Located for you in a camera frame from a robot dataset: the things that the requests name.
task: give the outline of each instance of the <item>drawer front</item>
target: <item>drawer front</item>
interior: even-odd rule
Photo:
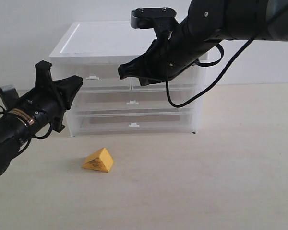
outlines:
[[[83,78],[82,90],[129,90],[131,79],[120,79],[118,65],[60,65],[55,66],[52,75],[63,79],[73,75]]]
[[[77,135],[102,132],[140,132],[145,130],[190,131],[192,114],[155,114],[136,116],[77,117],[81,125]]]
[[[190,99],[196,92],[194,90],[172,90],[170,94],[172,101],[179,104]],[[76,96],[73,104],[73,111],[76,112],[166,108],[173,108],[167,100],[166,91],[117,93],[80,92]]]
[[[169,82],[170,89],[199,89],[203,87],[204,84],[204,77],[206,74],[207,68],[201,68],[198,66],[190,67],[181,73],[179,76],[174,78]],[[131,78],[132,79],[132,88],[134,90],[137,89],[146,89],[146,90],[160,90],[165,89],[166,84],[165,82],[148,85],[148,86],[141,86],[138,78]]]

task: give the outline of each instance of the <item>triangular block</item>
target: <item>triangular block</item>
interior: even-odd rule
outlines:
[[[114,160],[106,148],[102,148],[92,155],[88,156],[82,168],[109,172],[114,164]]]

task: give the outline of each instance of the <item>light wood surface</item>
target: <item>light wood surface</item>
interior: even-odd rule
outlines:
[[[288,84],[215,88],[197,135],[34,140],[0,177],[0,230],[99,229],[288,230]]]

